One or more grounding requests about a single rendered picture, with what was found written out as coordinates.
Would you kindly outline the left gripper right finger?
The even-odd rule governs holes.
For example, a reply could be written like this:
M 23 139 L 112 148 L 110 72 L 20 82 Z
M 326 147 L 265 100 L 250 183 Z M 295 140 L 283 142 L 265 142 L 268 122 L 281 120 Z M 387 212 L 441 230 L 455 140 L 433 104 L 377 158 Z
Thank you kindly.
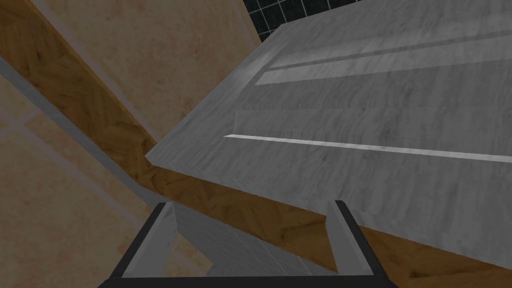
M 353 214 L 342 200 L 328 203 L 325 228 L 339 275 L 387 275 Z

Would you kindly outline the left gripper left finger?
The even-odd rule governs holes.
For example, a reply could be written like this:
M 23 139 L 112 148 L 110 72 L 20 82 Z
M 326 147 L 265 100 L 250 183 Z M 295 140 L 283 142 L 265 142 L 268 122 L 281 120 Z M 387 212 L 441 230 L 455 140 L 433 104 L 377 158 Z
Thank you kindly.
M 161 278 L 177 232 L 174 206 L 161 202 L 151 212 L 110 278 Z

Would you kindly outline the grey panelled door leaf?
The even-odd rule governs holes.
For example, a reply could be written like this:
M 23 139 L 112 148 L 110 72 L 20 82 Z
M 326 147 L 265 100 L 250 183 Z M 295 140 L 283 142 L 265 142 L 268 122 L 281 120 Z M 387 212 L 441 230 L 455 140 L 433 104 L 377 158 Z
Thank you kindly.
M 363 0 L 281 26 L 155 166 L 512 269 L 512 0 Z

